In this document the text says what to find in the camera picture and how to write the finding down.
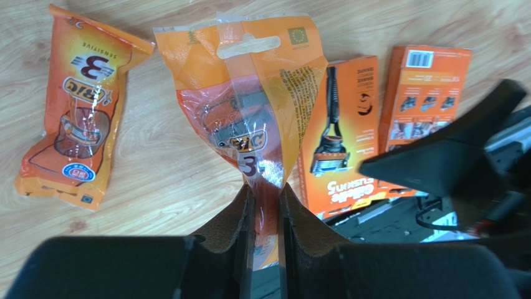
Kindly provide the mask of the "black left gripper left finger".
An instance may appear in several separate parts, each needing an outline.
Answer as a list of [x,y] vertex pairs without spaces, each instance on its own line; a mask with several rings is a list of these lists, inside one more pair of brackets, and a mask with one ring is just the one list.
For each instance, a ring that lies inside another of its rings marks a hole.
[[8,298],[249,298],[254,196],[186,236],[53,237],[30,254]]

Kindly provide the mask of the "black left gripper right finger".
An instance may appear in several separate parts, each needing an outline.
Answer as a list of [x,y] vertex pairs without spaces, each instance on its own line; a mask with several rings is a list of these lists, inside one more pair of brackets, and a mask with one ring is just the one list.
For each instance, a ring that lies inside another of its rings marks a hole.
[[356,244],[286,185],[279,197],[282,298],[522,298],[521,233],[470,241]]

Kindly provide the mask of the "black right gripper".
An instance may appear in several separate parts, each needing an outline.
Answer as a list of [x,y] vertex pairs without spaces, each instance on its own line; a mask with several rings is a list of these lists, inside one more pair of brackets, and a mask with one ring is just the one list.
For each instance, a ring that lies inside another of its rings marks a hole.
[[513,112],[526,95],[517,81],[503,79],[451,124],[364,160],[358,171],[436,196],[457,195],[461,227],[474,239],[528,232],[530,107]]

